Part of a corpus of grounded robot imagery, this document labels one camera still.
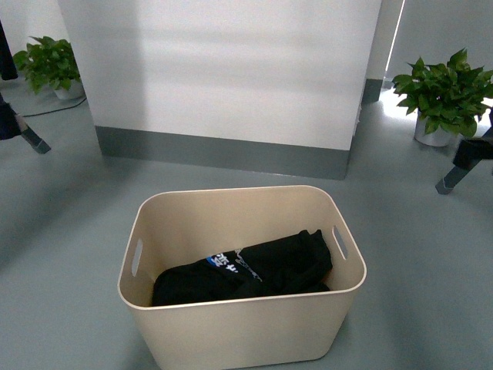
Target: pothos plant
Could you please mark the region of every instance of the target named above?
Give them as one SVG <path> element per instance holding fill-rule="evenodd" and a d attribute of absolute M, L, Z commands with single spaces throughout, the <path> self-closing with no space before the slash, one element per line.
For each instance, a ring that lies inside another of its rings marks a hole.
<path fill-rule="evenodd" d="M 418 109 L 422 119 L 428 118 L 425 133 L 441 127 L 453 134 L 471 137 L 476 133 L 478 119 L 490 108 L 483 103 L 493 98 L 493 70 L 472 69 L 466 49 L 456 52 L 445 65 L 424 64 L 420 57 L 410 64 L 410 75 L 398 75 L 392 80 L 394 93 L 406 98 L 398 106 L 407 107 L 410 114 Z"/>
<path fill-rule="evenodd" d="M 44 85 L 69 90 L 72 80 L 81 82 L 70 42 L 48 36 L 31 38 L 38 44 L 28 43 L 26 50 L 14 54 L 13 59 L 34 93 L 39 93 Z"/>

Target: bin handle hole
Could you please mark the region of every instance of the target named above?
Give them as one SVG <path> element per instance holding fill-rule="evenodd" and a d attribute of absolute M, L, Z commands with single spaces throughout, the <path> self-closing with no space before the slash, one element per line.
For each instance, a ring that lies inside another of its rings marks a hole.
<path fill-rule="evenodd" d="M 136 252 L 134 253 L 133 259 L 132 259 L 132 275 L 133 275 L 133 277 L 137 276 L 137 270 L 139 269 L 140 257 L 142 256 L 142 246 L 143 246 L 142 240 L 139 239 L 137 241 Z"/>
<path fill-rule="evenodd" d="M 346 244 L 344 243 L 344 240 L 342 239 L 342 236 L 340 235 L 339 230 L 337 227 L 332 228 L 332 234 L 334 235 L 334 238 L 336 239 L 336 244 L 339 247 L 340 254 L 342 254 L 342 257 L 344 260 L 347 259 L 347 248 Z"/>

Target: bin rim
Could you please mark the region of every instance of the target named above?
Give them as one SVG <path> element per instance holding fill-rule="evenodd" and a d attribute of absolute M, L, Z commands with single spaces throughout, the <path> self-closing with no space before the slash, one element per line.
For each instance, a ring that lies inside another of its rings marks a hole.
<path fill-rule="evenodd" d="M 222 189 L 199 189 L 199 190 L 172 190 L 172 191 L 165 191 L 162 193 L 154 194 L 151 197 L 147 198 L 144 200 L 144 202 L 140 205 L 139 209 L 137 210 L 137 214 L 135 217 L 135 220 L 133 221 L 132 225 L 132 230 L 130 231 L 130 236 L 133 235 L 133 231 L 136 227 L 137 220 L 139 219 L 140 212 L 144 208 L 144 206 L 150 202 L 153 198 L 155 197 L 160 197 L 164 194 L 173 194 L 173 193 L 212 193 L 212 192 L 221 192 L 221 191 L 235 191 L 235 190 L 265 190 L 265 189 L 277 189 L 277 188 L 307 188 L 307 189 L 312 189 L 321 192 L 324 196 L 326 196 L 330 202 L 334 205 L 335 210 L 337 212 L 337 215 L 341 218 L 342 222 L 344 223 L 344 226 L 347 227 L 346 221 L 342 217 L 342 214 L 340 214 L 339 208 L 335 204 L 334 200 L 332 197 L 324 190 L 318 188 L 318 187 L 313 187 L 311 185 L 280 185 L 280 186 L 271 186 L 271 187 L 234 187 L 234 188 L 222 188 Z M 169 306 L 156 306 L 156 307 L 145 307 L 145 306 L 138 306 L 137 304 L 133 304 L 129 302 L 125 296 L 122 293 L 120 283 L 122 281 L 122 275 L 123 275 L 123 268 L 125 265 L 125 260 L 127 258 L 127 254 L 130 248 L 130 237 L 129 241 L 127 242 L 127 246 L 125 249 L 125 253 L 123 255 L 123 260 L 122 260 L 122 267 L 120 268 L 120 274 L 118 278 L 118 294 L 120 298 L 122 299 L 123 302 L 130 308 L 140 310 L 140 311 L 161 311 L 161 310 L 172 310 L 175 308 L 194 308 L 194 307 L 199 307 L 199 306 L 210 306 L 210 305 L 215 305 L 215 304 L 241 304 L 249 301 L 270 301 L 270 300 L 275 300 L 275 299 L 297 299 L 297 298 L 306 298 L 306 297 L 320 297 L 324 295 L 339 295 L 339 294 L 347 294 L 351 293 L 352 291 L 356 291 L 359 289 L 359 287 L 364 283 L 367 277 L 367 265 L 364 262 L 363 256 L 361 255 L 360 249 L 358 248 L 357 244 L 354 243 L 355 246 L 355 251 L 357 253 L 357 256 L 359 257 L 361 263 L 363 264 L 363 276 L 361 277 L 360 281 L 354 285 L 351 288 L 348 289 L 343 289 L 343 290 L 338 290 L 338 291 L 323 291 L 323 292 L 317 292 L 317 293 L 302 293 L 302 294 L 284 294 L 284 295 L 274 295 L 274 296 L 266 296 L 266 297 L 254 297 L 254 298 L 241 298 L 241 299 L 228 299 L 228 300 L 222 300 L 222 301 L 208 301 L 208 302 L 198 302 L 198 303 L 188 303 L 188 304 L 173 304 Z"/>

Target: storage bin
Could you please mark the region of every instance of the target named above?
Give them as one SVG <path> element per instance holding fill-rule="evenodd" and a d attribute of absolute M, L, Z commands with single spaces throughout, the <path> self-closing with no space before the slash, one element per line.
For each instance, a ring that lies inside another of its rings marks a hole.
<path fill-rule="evenodd" d="M 324 280 L 331 291 L 150 307 L 165 269 L 304 229 L 322 230 L 334 265 Z M 327 193 L 258 187 L 150 197 L 136 216 L 118 289 L 163 370 L 204 370 L 324 356 L 365 277 L 360 251 Z"/>

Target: gray floor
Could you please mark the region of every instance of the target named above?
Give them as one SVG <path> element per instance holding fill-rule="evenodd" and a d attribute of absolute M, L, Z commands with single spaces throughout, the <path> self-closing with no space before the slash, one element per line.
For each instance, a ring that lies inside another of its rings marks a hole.
<path fill-rule="evenodd" d="M 0 90 L 19 113 L 66 105 L 19 81 Z M 493 368 L 493 163 L 438 195 L 454 148 L 413 141 L 411 121 L 364 106 L 336 181 L 102 158 L 87 103 L 28 119 L 53 149 L 0 142 L 0 368 L 157 370 L 116 291 L 139 205 L 168 190 L 284 184 L 332 195 L 368 276 L 325 357 L 268 368 Z"/>

